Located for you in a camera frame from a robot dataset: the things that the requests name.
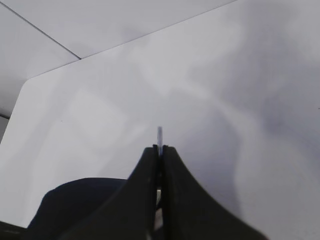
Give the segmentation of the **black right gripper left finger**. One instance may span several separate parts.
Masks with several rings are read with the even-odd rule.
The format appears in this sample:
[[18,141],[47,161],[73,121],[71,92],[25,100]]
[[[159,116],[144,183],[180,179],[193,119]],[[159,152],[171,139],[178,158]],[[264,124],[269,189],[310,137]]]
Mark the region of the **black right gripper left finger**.
[[62,240],[150,240],[154,231],[158,147],[143,150],[125,184]]

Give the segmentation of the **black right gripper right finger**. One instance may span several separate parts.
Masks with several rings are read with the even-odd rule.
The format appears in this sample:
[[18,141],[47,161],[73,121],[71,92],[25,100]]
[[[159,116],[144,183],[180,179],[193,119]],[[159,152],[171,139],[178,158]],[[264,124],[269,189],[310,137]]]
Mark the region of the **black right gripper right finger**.
[[190,173],[174,147],[163,147],[160,169],[166,240],[267,239],[212,198]]

